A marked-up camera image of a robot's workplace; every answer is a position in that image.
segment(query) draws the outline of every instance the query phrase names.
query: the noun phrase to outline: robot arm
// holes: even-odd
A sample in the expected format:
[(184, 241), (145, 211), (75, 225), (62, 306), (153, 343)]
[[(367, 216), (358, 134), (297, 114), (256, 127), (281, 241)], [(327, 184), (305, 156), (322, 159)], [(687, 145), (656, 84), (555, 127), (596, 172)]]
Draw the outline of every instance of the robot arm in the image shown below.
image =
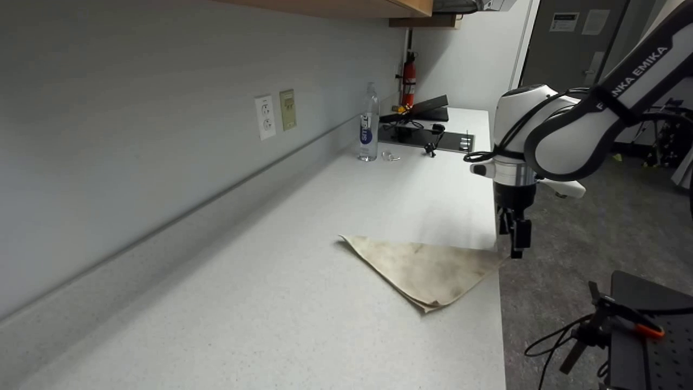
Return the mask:
[(467, 153), (474, 173), (496, 184), (500, 235), (511, 235), (511, 256), (531, 247), (524, 211), (538, 181), (579, 181), (609, 156), (615, 136), (644, 120), (662, 93), (693, 74), (693, 2), (683, 2), (584, 97), (551, 87), (515, 88), (500, 97), (493, 152)]

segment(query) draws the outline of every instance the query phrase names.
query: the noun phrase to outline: electrical outlet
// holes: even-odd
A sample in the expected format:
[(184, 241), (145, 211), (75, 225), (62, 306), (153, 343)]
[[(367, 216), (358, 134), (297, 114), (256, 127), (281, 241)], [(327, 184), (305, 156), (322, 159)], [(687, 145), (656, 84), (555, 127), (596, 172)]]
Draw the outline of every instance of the electrical outlet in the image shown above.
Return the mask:
[(294, 88), (279, 91), (279, 104), (281, 104), (283, 132), (297, 127), (300, 120), (297, 120)]
[(257, 127), (261, 127), (261, 138), (270, 138), (277, 134), (277, 124), (276, 124), (276, 103), (270, 96), (261, 96), (256, 97), (256, 112), (257, 112)]

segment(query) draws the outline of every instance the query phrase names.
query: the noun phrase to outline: floor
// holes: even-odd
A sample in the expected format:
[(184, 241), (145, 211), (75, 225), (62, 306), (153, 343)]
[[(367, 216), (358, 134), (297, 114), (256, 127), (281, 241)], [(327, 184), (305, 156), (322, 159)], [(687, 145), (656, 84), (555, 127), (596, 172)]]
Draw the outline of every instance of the floor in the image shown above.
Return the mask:
[[(528, 343), (594, 313), (589, 280), (609, 293), (610, 274), (627, 272), (693, 294), (693, 218), (687, 194), (669, 176), (638, 161), (606, 161), (583, 181), (581, 202), (539, 188), (528, 213), (532, 250), (500, 272), (510, 390), (538, 387), (544, 359), (523, 356)], [(555, 356), (544, 387), (596, 390), (606, 353), (589, 348), (571, 374), (562, 374), (567, 348)]]

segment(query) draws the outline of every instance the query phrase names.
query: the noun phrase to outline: cabinet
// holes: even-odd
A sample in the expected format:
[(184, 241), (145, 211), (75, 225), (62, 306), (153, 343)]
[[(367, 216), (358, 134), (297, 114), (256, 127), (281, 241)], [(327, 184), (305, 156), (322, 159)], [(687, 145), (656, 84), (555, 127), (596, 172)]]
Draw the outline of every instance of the cabinet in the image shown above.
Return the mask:
[(433, 0), (221, 0), (322, 18), (428, 18)]

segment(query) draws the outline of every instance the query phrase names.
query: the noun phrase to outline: cloth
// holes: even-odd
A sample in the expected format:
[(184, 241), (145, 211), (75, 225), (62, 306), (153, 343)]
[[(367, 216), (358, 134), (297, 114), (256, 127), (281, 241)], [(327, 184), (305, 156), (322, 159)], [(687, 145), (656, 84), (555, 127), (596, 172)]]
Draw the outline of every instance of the cloth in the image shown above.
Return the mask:
[(489, 250), (378, 243), (367, 237), (344, 237), (344, 241), (425, 315), (454, 304), (481, 280), (498, 274), (498, 253)]

